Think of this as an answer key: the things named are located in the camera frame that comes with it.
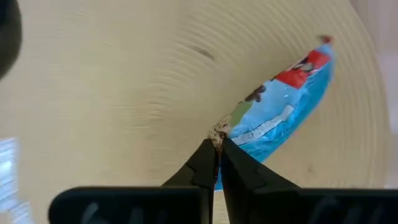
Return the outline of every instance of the black object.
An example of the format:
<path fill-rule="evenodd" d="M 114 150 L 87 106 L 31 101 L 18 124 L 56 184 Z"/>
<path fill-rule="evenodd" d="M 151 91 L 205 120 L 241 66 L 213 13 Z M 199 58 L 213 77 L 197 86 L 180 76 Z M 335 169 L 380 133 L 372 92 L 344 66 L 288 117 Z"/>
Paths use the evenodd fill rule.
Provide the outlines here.
<path fill-rule="evenodd" d="M 51 224 L 212 223 L 221 167 L 231 224 L 398 223 L 398 190 L 301 189 L 225 139 L 221 159 L 206 139 L 161 187 L 85 187 L 57 196 Z"/>
<path fill-rule="evenodd" d="M 19 55 L 22 42 L 21 12 L 16 0 L 0 0 L 0 80 Z"/>

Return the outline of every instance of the white stripe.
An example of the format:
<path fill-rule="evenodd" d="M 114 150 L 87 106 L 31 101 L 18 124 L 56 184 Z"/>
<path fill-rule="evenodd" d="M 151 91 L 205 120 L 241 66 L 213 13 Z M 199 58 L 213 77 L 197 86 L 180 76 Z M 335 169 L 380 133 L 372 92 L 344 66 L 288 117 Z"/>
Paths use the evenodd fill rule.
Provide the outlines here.
<path fill-rule="evenodd" d="M 294 107 L 292 105 L 286 105 L 280 115 L 277 115 L 271 120 L 262 123 L 260 126 L 248 133 L 244 133 L 238 137 L 232 138 L 232 141 L 240 146 L 242 144 L 246 144 L 248 142 L 255 141 L 261 138 L 261 136 L 265 135 L 267 132 L 275 128 L 282 121 L 286 121 L 287 118 L 292 114 L 293 110 Z"/>

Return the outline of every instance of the brown stain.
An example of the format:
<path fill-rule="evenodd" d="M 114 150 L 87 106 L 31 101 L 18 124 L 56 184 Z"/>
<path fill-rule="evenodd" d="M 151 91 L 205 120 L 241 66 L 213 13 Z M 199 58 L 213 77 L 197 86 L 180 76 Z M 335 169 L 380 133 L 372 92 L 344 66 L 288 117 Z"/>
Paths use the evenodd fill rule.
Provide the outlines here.
<path fill-rule="evenodd" d="M 312 175 L 315 174 L 315 172 L 313 170 L 313 167 L 312 167 L 312 164 L 308 165 L 307 171 L 308 171 L 309 174 L 312 174 Z"/>
<path fill-rule="evenodd" d="M 201 54 L 201 55 L 203 55 L 203 56 L 205 56 L 205 57 L 207 57 L 207 58 L 210 58 L 212 61 L 215 61 L 215 59 L 216 59 L 216 58 L 214 57 L 214 55 L 210 54 L 207 50 L 202 49 L 202 48 L 200 48 L 200 47 L 198 47 L 198 46 L 191 46 L 190 48 L 191 48 L 192 50 L 198 52 L 199 54 Z"/>

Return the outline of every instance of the red label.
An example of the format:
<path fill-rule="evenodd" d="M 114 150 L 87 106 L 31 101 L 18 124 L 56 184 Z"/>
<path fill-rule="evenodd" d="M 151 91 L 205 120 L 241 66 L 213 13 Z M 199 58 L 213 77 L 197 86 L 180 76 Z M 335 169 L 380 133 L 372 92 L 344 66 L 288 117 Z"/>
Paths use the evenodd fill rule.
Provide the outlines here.
<path fill-rule="evenodd" d="M 311 51 L 308 56 L 291 69 L 279 73 L 275 78 L 294 88 L 301 88 L 307 81 L 307 77 L 315 73 L 319 68 L 326 65 L 330 60 L 325 55 L 316 50 Z"/>

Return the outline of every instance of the blue plastic bag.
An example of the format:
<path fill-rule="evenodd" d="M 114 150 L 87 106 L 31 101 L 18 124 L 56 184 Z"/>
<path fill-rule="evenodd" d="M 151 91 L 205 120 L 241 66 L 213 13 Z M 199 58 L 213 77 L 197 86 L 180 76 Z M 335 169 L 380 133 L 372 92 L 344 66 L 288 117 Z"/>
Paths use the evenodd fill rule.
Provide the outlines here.
<path fill-rule="evenodd" d="M 332 78 L 331 37 L 322 40 L 323 45 L 264 82 L 210 130 L 209 138 L 218 150 L 224 138 L 231 138 L 263 162 L 289 138 L 319 104 Z M 222 188 L 219 170 L 215 190 Z"/>

